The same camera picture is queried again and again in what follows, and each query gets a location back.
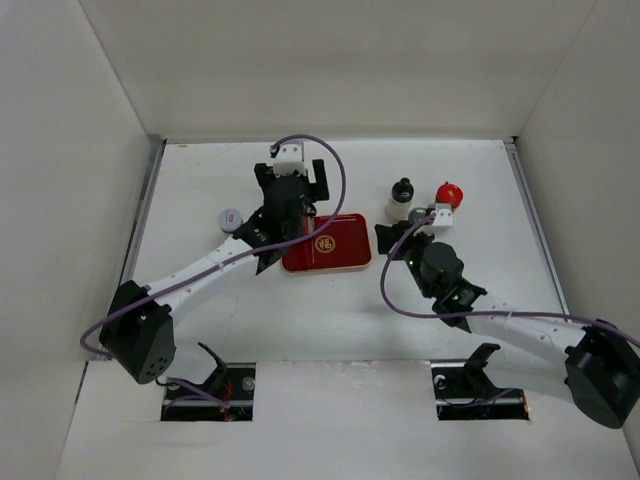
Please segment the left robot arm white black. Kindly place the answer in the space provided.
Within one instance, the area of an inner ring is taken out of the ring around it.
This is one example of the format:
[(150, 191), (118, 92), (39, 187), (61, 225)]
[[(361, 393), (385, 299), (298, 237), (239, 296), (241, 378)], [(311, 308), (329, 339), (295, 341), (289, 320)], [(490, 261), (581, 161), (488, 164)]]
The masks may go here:
[(301, 162), (258, 163), (254, 173), (263, 204), (221, 245), (161, 280), (129, 280), (117, 289), (99, 342), (136, 383), (176, 377), (206, 399), (223, 390), (221, 360), (205, 345), (179, 349), (176, 328), (215, 295), (276, 264), (309, 232), (316, 203), (329, 198), (321, 159), (310, 169)]

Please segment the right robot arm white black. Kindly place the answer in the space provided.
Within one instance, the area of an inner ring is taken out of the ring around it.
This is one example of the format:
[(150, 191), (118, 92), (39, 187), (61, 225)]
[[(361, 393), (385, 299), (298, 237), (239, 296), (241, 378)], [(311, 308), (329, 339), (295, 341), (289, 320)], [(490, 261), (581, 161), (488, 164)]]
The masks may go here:
[(525, 388), (573, 403), (595, 423), (620, 429), (639, 402), (639, 341), (614, 324), (560, 312), (511, 307), (463, 276), (452, 246), (424, 232), (430, 218), (374, 228), (385, 262), (402, 262), (431, 300), (424, 320), (485, 336), (555, 366), (551, 375), (520, 373)]

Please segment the salt grinder jar grey lid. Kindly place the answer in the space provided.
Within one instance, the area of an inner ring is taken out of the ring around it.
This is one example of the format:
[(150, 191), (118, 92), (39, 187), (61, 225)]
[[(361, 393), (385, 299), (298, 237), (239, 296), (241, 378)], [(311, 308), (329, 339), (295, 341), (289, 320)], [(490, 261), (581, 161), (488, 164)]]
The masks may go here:
[(431, 213), (431, 208), (416, 207), (409, 211), (407, 220), (411, 225), (415, 225), (428, 218)]

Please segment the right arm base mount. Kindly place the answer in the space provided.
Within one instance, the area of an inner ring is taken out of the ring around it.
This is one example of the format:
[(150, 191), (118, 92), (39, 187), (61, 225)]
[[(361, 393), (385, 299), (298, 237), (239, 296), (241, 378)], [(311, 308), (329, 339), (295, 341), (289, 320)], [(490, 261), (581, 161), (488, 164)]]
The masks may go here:
[(485, 373), (488, 360), (500, 350), (483, 343), (467, 359), (431, 363), (431, 376), (440, 421), (529, 420), (521, 389), (499, 388)]

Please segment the soy sauce bottle black cap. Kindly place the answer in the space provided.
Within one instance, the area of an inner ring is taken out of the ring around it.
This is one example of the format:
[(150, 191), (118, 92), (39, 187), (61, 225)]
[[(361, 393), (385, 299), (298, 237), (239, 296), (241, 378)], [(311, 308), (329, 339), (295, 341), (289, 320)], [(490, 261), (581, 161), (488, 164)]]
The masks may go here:
[(301, 202), (302, 213), (300, 235), (305, 236), (310, 234), (314, 230), (314, 222), (317, 215), (317, 209), (315, 204), (306, 196), (303, 196), (301, 198)]

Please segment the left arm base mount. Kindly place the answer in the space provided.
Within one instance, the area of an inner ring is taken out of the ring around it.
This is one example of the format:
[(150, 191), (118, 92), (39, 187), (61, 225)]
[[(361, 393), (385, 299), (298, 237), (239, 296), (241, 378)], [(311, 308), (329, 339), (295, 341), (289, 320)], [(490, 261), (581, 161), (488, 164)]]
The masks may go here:
[(249, 422), (253, 420), (257, 366), (227, 363), (206, 344), (198, 347), (214, 369), (207, 379), (190, 387), (168, 379), (157, 380), (164, 388), (160, 420), (164, 422)]

